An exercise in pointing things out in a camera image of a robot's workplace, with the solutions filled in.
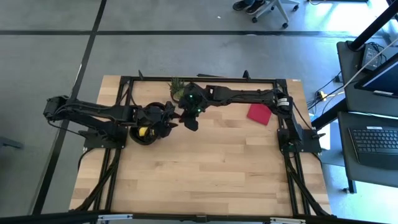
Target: monitor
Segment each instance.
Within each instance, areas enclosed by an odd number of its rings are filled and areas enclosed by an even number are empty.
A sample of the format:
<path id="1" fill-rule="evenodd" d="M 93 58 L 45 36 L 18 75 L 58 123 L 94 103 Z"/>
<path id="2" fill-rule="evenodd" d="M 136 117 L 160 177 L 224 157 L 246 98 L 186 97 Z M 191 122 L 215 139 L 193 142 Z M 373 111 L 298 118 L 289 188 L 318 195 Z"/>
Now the monitor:
<path id="1" fill-rule="evenodd" d="M 398 97 L 398 53 L 361 79 L 355 88 Z"/>

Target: black desk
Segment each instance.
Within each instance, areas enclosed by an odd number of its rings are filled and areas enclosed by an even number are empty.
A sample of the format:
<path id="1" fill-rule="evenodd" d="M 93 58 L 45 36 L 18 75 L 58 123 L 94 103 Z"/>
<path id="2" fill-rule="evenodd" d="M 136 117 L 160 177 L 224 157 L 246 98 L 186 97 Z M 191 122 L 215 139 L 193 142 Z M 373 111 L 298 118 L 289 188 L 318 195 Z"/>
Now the black desk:
<path id="1" fill-rule="evenodd" d="M 337 43 L 338 58 L 340 61 L 341 75 L 344 84 L 352 78 L 358 71 L 361 61 L 362 51 L 353 52 L 347 48 L 346 42 Z M 387 58 L 392 57 L 398 50 L 388 48 L 384 54 Z M 355 80 L 363 78 L 366 74 L 361 72 Z M 386 96 L 375 95 L 370 91 L 358 90 L 354 88 L 355 83 L 349 84 L 345 88 L 346 98 L 337 103 L 334 107 L 326 111 L 319 118 L 312 121 L 312 126 L 320 129 L 337 118 L 337 112 L 354 111 L 361 113 L 381 114 L 386 116 L 398 117 L 398 99 Z"/>
<path id="2" fill-rule="evenodd" d="M 370 126 L 398 126 L 398 119 L 378 118 L 375 116 L 339 112 L 338 123 L 340 127 L 341 144 L 343 146 L 346 174 L 349 185 L 353 184 L 353 186 L 350 187 L 354 187 L 352 180 L 398 187 L 398 170 L 380 169 L 358 163 L 354 152 L 354 146 L 348 134 L 348 127 L 352 125 L 366 123 L 366 125 Z"/>

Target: yellow object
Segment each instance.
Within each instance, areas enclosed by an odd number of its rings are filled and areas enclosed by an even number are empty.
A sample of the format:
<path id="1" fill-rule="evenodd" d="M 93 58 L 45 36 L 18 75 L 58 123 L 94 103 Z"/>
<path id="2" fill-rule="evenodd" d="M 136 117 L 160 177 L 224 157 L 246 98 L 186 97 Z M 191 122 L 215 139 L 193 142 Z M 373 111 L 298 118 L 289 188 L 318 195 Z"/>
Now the yellow object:
<path id="1" fill-rule="evenodd" d="M 144 136 L 145 136 L 145 133 L 147 132 L 147 130 L 148 130 L 148 127 L 139 128 L 139 130 L 138 130 L 138 135 L 139 135 L 140 137 L 144 137 Z"/>

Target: small plant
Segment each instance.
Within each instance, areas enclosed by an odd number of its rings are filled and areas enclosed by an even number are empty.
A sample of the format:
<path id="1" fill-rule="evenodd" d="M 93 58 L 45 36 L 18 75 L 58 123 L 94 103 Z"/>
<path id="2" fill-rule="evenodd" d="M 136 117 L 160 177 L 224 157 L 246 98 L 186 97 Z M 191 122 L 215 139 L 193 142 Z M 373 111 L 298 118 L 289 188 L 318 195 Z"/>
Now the small plant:
<path id="1" fill-rule="evenodd" d="M 171 83 L 169 83 L 170 87 L 170 96 L 172 97 L 174 102 L 178 102 L 181 96 L 183 95 L 185 84 L 178 77 L 172 77 Z"/>

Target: desk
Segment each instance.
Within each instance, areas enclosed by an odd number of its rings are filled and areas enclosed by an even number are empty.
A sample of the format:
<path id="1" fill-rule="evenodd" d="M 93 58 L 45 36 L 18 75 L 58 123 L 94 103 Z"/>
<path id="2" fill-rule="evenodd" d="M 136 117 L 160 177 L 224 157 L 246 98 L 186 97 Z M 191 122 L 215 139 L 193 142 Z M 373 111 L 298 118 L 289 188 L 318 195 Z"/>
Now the desk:
<path id="1" fill-rule="evenodd" d="M 349 180 L 398 187 L 398 170 L 379 169 L 358 163 L 354 146 L 348 133 L 348 127 L 352 125 L 366 123 L 368 126 L 398 126 L 398 120 L 339 112 L 338 121 L 347 178 Z"/>
<path id="2" fill-rule="evenodd" d="M 120 76 L 104 76 L 97 103 L 113 105 Z M 271 89 L 264 83 L 197 83 L 232 89 Z M 289 94 L 309 123 L 303 87 L 287 80 Z M 170 100 L 167 82 L 134 82 L 132 95 L 138 105 Z M 127 138 L 121 151 L 111 210 L 128 213 L 207 215 L 292 215 L 287 176 L 279 152 L 272 115 L 267 126 L 246 118 L 249 105 L 209 107 L 198 118 L 199 130 L 182 124 L 170 136 L 150 146 Z M 304 122 L 297 120 L 303 127 Z M 301 153 L 309 191 L 330 211 L 319 161 Z M 87 154 L 80 166 L 70 208 L 76 208 L 98 182 L 104 149 Z M 104 188 L 100 208 L 104 208 Z M 299 211 L 301 195 L 296 187 Z"/>
<path id="3" fill-rule="evenodd" d="M 340 61 L 341 75 L 344 84 L 351 79 L 358 71 L 362 51 L 353 52 L 347 47 L 346 42 L 337 43 L 338 58 Z M 386 50 L 386 57 L 390 58 L 397 53 L 396 48 Z M 361 72 L 356 80 L 363 78 L 366 73 Z M 349 84 L 345 89 L 346 98 L 326 111 L 319 118 L 312 121 L 312 126 L 321 129 L 337 118 L 337 112 L 355 111 L 361 113 L 381 114 L 398 117 L 398 99 L 375 95 L 370 91 L 354 88 L 355 83 Z"/>

